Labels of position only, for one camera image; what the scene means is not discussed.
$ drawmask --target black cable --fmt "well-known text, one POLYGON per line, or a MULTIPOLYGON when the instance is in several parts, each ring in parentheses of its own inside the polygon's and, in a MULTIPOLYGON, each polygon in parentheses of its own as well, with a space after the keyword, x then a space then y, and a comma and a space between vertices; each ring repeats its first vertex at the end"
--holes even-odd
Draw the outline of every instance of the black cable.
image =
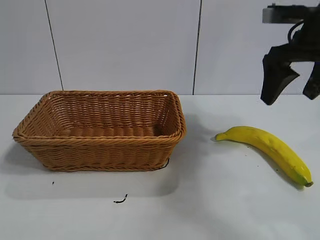
POLYGON ((164 166, 158 168, 157 170, 164 169, 166 166, 168 166, 169 161, 170 161, 170 158, 168 158, 168 161, 166 162, 166 164, 164 166))
POLYGON ((303 23, 305 23, 305 20, 302 20, 302 21, 296 23, 295 25, 293 25, 293 27, 290 28, 290 30, 288 32, 288 36, 287 36, 289 44, 292 44, 292 33, 293 33, 293 31, 303 23))

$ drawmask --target robotic arm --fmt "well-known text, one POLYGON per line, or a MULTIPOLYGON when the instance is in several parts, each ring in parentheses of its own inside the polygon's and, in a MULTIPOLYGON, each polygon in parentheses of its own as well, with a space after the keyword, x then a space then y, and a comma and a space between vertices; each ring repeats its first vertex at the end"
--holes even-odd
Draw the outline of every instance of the robotic arm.
POLYGON ((320 4, 271 5, 263 10, 263 23, 294 23, 288 43, 273 46, 263 58, 264 79, 261 100, 272 105, 285 87, 300 75, 291 69, 292 62, 314 62, 303 94, 313 100, 320 95, 320 4))

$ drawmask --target cable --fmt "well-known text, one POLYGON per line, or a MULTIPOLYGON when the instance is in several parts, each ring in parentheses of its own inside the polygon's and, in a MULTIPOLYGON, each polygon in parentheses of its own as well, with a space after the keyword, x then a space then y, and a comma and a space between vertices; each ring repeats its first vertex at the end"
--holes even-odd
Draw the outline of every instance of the cable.
POLYGON ((293 25, 293 27, 290 28, 290 30, 289 30, 289 32, 288 32, 288 36, 287 36, 289 44, 292 44, 292 33, 293 33, 293 31, 294 31, 297 27, 299 27, 301 24, 304 24, 304 23, 305 23, 305 20, 302 20, 302 21, 296 23, 295 25, 293 25))

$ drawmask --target black debris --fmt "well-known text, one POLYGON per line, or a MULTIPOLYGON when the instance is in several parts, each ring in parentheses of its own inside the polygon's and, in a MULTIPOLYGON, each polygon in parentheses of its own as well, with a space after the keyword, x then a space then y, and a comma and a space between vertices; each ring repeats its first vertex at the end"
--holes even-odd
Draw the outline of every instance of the black debris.
POLYGON ((122 201, 113 201, 115 204, 122 204, 127 199, 128 194, 125 195, 122 201))

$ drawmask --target white wall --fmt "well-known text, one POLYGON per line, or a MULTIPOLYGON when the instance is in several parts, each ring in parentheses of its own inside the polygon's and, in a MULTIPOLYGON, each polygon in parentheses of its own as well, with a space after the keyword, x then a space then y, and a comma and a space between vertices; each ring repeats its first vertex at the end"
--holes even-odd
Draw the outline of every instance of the white wall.
POLYGON ((192 94, 199 0, 47 0, 65 90, 192 94))
MULTIPOLYGON (((260 94, 263 56, 290 24, 263 24, 271 0, 203 0, 195 94, 260 94)), ((316 6, 319 0, 281 0, 316 6)), ((65 90, 192 94, 200 0, 47 0, 65 90)), ((0 94, 61 83, 44 0, 0 2, 0 94)), ((284 91, 301 94, 313 63, 284 91)))
MULTIPOLYGON (((271 46, 287 43, 290 24, 262 23, 272 0, 203 0, 195 94, 260 94, 262 59, 271 46)), ((315 7, 319 0, 282 0, 315 7)), ((302 94, 313 63, 295 63, 301 74, 284 91, 302 94)))
POLYGON ((61 90, 44 0, 0 1, 0 94, 61 90))

